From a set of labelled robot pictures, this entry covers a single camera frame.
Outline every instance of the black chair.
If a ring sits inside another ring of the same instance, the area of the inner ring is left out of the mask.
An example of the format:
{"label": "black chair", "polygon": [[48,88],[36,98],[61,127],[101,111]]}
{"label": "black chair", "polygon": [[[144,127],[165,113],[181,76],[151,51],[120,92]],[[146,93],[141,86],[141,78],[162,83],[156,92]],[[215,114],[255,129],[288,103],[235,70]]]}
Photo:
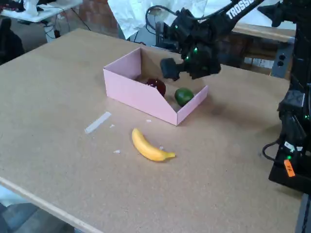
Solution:
{"label": "black chair", "polygon": [[11,19],[7,17],[1,17],[0,18],[0,64],[6,62],[7,57],[7,49],[6,49],[6,43],[8,34],[11,29]]}

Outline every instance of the metal frame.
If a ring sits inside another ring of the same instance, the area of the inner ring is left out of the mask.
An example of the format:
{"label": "metal frame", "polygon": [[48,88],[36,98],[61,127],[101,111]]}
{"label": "metal frame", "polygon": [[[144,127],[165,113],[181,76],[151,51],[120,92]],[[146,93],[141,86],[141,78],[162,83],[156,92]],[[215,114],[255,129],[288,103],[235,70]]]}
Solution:
{"label": "metal frame", "polygon": [[307,194],[302,196],[295,233],[311,232],[311,197]]}
{"label": "metal frame", "polygon": [[294,50],[294,39],[287,43],[279,43],[276,58],[272,67],[271,76],[285,78],[288,65],[291,61]]}

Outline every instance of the gray floor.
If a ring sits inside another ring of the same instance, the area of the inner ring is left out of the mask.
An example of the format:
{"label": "gray floor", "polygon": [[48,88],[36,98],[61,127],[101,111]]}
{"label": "gray floor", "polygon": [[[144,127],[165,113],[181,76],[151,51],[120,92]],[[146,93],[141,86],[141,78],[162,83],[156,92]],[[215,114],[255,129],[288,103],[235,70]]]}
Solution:
{"label": "gray floor", "polygon": [[74,233],[69,224],[31,203],[2,206],[0,233]]}
{"label": "gray floor", "polygon": [[[69,28],[70,31],[75,30],[77,28],[87,29],[87,27],[80,21],[78,18],[69,18],[68,23],[65,17],[62,19],[58,19],[54,17],[52,19],[52,23],[55,25],[55,28],[60,31],[61,35],[68,33]],[[87,24],[92,31],[97,33],[103,33],[110,36],[118,36],[117,30],[108,30],[103,26],[96,24]],[[26,52],[31,51],[45,43],[47,43],[45,32],[43,28],[43,24],[32,23],[30,25],[24,25],[18,23],[17,20],[12,20],[12,31],[17,34],[23,43],[24,49]]]}

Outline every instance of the banana stem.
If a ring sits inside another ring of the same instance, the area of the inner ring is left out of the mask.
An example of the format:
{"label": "banana stem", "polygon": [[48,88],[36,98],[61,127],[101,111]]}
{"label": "banana stem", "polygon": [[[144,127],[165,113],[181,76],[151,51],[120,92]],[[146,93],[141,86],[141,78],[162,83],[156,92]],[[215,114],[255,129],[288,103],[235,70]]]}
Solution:
{"label": "banana stem", "polygon": [[166,154],[166,157],[167,158],[174,158],[175,157],[175,153],[169,152],[169,153]]}

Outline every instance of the pink cardboard box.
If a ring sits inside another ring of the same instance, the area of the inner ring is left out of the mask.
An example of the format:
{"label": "pink cardboard box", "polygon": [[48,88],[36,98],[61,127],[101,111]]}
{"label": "pink cardboard box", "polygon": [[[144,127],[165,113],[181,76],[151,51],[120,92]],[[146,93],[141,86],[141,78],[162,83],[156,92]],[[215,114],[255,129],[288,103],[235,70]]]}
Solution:
{"label": "pink cardboard box", "polygon": [[[172,53],[138,48],[106,65],[104,80],[107,96],[178,125],[206,98],[207,86],[203,86],[184,107],[179,107],[174,99],[177,87],[171,85],[169,80],[163,79],[161,74],[159,64],[165,57],[172,57]],[[144,78],[145,81],[148,78],[161,79],[167,89],[165,98],[156,88],[145,85]]]}

